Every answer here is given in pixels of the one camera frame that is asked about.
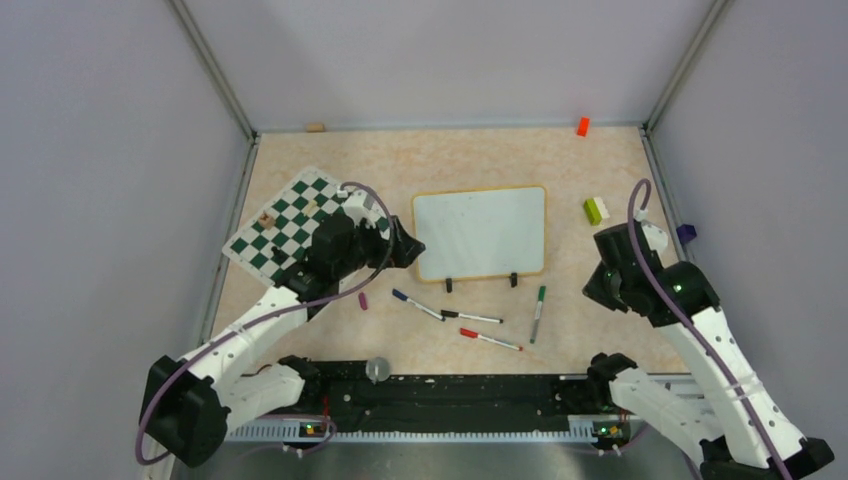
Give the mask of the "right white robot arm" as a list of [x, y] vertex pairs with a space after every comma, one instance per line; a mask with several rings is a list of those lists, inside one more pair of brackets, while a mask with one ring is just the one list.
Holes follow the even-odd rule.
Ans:
[[596, 233], [600, 262], [583, 293], [647, 319], [683, 360], [708, 406], [680, 399], [622, 353], [592, 358], [589, 404], [635, 414], [674, 443], [704, 479], [803, 479], [833, 462], [828, 443], [803, 434], [767, 392], [702, 270], [687, 261], [662, 264], [663, 236], [649, 222]]

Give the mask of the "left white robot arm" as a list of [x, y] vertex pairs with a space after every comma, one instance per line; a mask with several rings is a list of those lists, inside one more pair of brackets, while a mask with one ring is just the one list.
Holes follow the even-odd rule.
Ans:
[[265, 294], [217, 336], [178, 359], [163, 356], [150, 368], [142, 401], [135, 454], [141, 465], [150, 437], [183, 464], [209, 460], [230, 432], [265, 413], [290, 406], [308, 413], [320, 386], [286, 363], [249, 375], [248, 369], [277, 341], [317, 316], [329, 303], [357, 292], [345, 279], [363, 268], [374, 279], [387, 268], [405, 269], [426, 250], [395, 215], [388, 230], [366, 218], [337, 212], [320, 220], [303, 255]]

